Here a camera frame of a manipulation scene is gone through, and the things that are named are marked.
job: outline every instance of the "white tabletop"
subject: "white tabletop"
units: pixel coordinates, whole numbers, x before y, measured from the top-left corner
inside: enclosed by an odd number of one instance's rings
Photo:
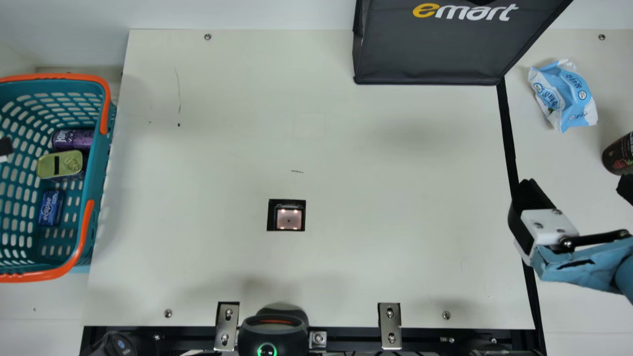
[[[495,88],[357,86],[350,31],[204,33],[130,33],[86,325],[534,327]],[[305,232],[266,231],[277,198]]]
[[[563,58],[587,80],[599,122],[560,134],[538,108],[527,73],[530,66]],[[601,163],[602,151],[633,130],[632,60],[633,30],[548,30],[506,76],[519,178],[533,177],[581,234],[633,231],[633,207],[615,191],[619,177]],[[538,289],[545,332],[559,334],[553,338],[575,333],[580,336],[573,344],[582,347],[588,334],[602,335],[604,345],[617,343],[611,339],[619,335],[619,350],[630,354],[633,307],[626,298],[560,283],[539,282]]]

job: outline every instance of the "blue and white snack bag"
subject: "blue and white snack bag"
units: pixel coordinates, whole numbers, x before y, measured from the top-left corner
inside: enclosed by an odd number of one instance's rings
[[[570,60],[560,60],[528,75],[536,101],[548,121],[560,132],[598,123],[598,111],[587,82]]]

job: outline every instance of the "black bottle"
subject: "black bottle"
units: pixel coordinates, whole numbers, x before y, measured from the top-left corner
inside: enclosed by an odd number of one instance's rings
[[[602,153],[602,164],[616,175],[633,174],[633,132],[606,148]]]

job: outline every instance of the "purple can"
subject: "purple can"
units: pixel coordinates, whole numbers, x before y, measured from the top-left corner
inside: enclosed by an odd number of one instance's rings
[[[90,151],[94,130],[57,130],[53,132],[53,149],[55,151]]]

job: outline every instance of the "black shopping bag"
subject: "black shopping bag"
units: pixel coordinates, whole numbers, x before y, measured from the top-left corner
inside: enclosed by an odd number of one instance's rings
[[[497,84],[572,0],[356,0],[358,84]]]

